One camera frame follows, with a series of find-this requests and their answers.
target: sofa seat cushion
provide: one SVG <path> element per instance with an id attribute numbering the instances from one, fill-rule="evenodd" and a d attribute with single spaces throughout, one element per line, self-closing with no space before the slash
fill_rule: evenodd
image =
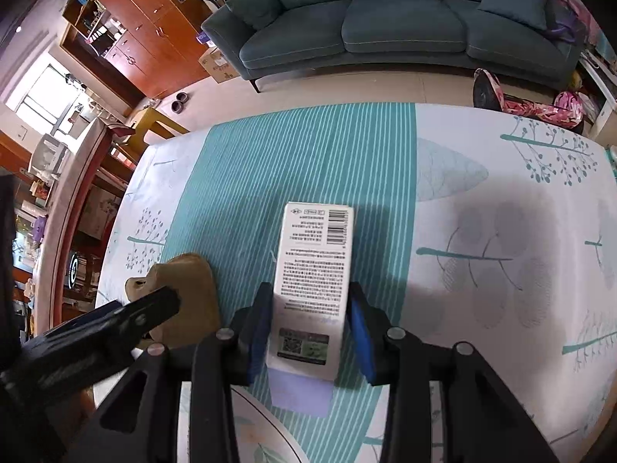
<path id="1" fill-rule="evenodd" d="M 349 0 L 316 3 L 283 13 L 240 50 L 249 69 L 267 68 L 345 52 L 341 26 Z"/>
<path id="2" fill-rule="evenodd" d="M 550 78 L 561 78 L 567 58 L 533 29 L 505 17 L 478 10 L 477 2 L 443 0 L 465 23 L 467 54 Z"/>
<path id="3" fill-rule="evenodd" d="M 440 0 L 353 0 L 342 27 L 349 52 L 463 52 L 465 28 Z"/>

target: sofa leg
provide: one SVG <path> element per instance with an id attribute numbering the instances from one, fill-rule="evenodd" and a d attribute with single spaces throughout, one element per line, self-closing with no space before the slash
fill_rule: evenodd
<path id="1" fill-rule="evenodd" d="M 249 80 L 249 82 L 251 82 L 251 85 L 255 89 L 255 92 L 257 92 L 257 94 L 261 94 L 261 92 L 259 91 L 259 88 L 257 87 L 257 80 Z"/>

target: metal screw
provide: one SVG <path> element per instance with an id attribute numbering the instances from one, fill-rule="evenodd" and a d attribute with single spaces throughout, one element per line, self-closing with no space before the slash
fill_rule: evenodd
<path id="1" fill-rule="evenodd" d="M 152 355 L 153 357 L 162 355 L 164 351 L 165 345 L 162 345 L 161 343 L 152 343 L 152 345 L 147 348 L 148 355 Z"/>
<path id="2" fill-rule="evenodd" d="M 229 327 L 221 327 L 218 331 L 217 331 L 217 339 L 220 341 L 227 341 L 232 339 L 234 336 L 234 331 L 233 329 L 230 329 Z"/>
<path id="3" fill-rule="evenodd" d="M 405 329 L 401 329 L 400 327 L 390 327 L 386 335 L 391 340 L 402 340 L 405 337 Z"/>
<path id="4" fill-rule="evenodd" d="M 466 341 L 462 341 L 457 345 L 457 352 L 461 355 L 471 355 L 473 354 L 474 348 L 471 343 L 467 343 Z"/>

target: purple package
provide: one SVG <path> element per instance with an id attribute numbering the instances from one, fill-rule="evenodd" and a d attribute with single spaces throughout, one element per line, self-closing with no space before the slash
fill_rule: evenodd
<path id="1" fill-rule="evenodd" d="M 45 235 L 45 225 L 47 224 L 47 216 L 39 216 L 35 225 L 32 228 L 32 239 L 35 242 L 40 242 L 42 240 L 43 235 Z"/>

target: window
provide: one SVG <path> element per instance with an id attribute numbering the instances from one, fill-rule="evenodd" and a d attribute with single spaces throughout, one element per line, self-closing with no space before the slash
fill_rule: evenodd
<path id="1" fill-rule="evenodd" d="M 36 80 L 15 111 L 17 115 L 41 134 L 53 135 L 66 109 L 80 91 L 68 85 L 64 75 L 49 64 Z"/>

